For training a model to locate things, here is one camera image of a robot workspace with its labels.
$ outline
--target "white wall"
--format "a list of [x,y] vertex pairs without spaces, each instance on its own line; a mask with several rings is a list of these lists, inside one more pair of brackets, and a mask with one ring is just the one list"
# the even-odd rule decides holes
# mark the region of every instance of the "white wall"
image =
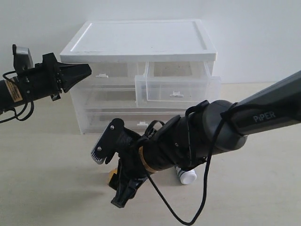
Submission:
[[201,18],[223,82],[277,81],[301,69],[300,11],[300,0],[2,0],[0,71],[12,69],[13,43],[37,63],[58,56],[86,20]]

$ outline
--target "light wooden table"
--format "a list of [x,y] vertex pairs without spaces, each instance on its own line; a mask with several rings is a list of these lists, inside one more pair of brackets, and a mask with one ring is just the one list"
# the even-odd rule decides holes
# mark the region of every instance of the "light wooden table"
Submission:
[[[267,85],[224,85],[222,98],[239,101]],[[93,162],[99,135],[79,134],[71,98],[62,97],[37,101],[26,122],[0,126],[0,225],[179,225],[149,182],[124,209],[110,204],[114,191],[106,180],[117,159]],[[196,225],[301,225],[300,132],[297,125],[253,135],[241,150],[215,156]],[[185,220],[199,206],[203,171],[197,168],[189,186],[180,185],[174,169],[153,176]]]

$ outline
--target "white storage drawers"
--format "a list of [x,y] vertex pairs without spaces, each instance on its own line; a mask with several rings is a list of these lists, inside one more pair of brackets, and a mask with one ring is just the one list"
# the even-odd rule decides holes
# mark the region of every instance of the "white storage drawers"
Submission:
[[215,59],[200,20],[87,22],[61,52],[62,62],[92,69],[71,90],[82,133],[102,132],[116,117],[142,131],[218,99]]

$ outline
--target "white bottle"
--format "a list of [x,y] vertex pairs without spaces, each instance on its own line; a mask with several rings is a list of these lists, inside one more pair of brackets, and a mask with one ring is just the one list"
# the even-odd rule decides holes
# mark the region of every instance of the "white bottle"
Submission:
[[183,185],[189,185],[197,179],[197,174],[194,169],[190,171],[181,170],[180,167],[175,167],[178,178]]

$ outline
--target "sticker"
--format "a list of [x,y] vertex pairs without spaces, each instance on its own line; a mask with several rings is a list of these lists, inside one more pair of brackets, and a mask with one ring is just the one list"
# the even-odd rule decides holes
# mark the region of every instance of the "sticker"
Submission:
[[5,84],[8,88],[8,91],[9,91],[9,93],[11,95],[11,98],[13,99],[14,102],[19,102],[19,101],[23,100],[23,98],[21,96],[21,93],[20,93],[18,87],[15,84],[9,82],[8,80],[5,80]]

